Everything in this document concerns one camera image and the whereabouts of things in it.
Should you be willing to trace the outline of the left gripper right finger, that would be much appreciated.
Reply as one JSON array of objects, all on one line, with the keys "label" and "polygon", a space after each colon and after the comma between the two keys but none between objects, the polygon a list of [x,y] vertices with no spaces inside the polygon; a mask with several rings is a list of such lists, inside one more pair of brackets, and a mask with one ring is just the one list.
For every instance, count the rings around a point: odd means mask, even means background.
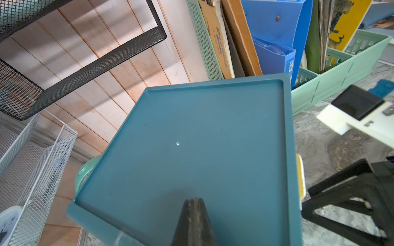
[{"label": "left gripper right finger", "polygon": [[217,246],[204,201],[194,199],[194,246]]}]

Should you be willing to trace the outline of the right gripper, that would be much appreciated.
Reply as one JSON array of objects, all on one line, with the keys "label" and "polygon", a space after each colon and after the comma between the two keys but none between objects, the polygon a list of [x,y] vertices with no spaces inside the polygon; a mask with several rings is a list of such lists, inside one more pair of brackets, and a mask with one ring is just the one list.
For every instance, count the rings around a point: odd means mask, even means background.
[{"label": "right gripper", "polygon": [[[349,181],[324,190],[351,177],[364,175],[364,181]],[[302,204],[302,217],[359,246],[394,244],[394,157],[369,164],[361,159],[308,189],[311,199]],[[333,205],[370,216],[380,236],[326,218],[316,210]]]}]

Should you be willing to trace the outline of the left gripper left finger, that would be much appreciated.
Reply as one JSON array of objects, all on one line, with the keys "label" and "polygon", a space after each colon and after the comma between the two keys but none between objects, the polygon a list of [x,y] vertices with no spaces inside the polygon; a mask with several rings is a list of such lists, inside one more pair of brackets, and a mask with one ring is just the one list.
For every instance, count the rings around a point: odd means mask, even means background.
[{"label": "left gripper left finger", "polygon": [[185,200],[173,236],[172,246],[194,245],[194,200]]}]

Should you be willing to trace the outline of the yellow drawer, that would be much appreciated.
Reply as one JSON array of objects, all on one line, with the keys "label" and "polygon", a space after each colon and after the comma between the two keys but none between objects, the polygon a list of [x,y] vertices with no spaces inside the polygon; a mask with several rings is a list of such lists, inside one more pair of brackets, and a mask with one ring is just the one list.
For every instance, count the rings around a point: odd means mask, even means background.
[{"label": "yellow drawer", "polygon": [[306,197],[306,184],[303,160],[300,154],[296,155],[297,171],[298,171],[298,184],[299,184],[299,197],[302,201]]}]

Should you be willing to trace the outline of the teal drawer cabinet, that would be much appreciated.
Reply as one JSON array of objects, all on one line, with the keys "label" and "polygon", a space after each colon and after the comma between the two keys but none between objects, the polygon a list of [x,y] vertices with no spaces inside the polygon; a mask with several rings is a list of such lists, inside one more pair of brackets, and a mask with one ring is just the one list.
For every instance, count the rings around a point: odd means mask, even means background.
[{"label": "teal drawer cabinet", "polygon": [[67,208],[109,246],[169,246],[187,199],[221,246],[302,245],[287,73],[147,88]]}]

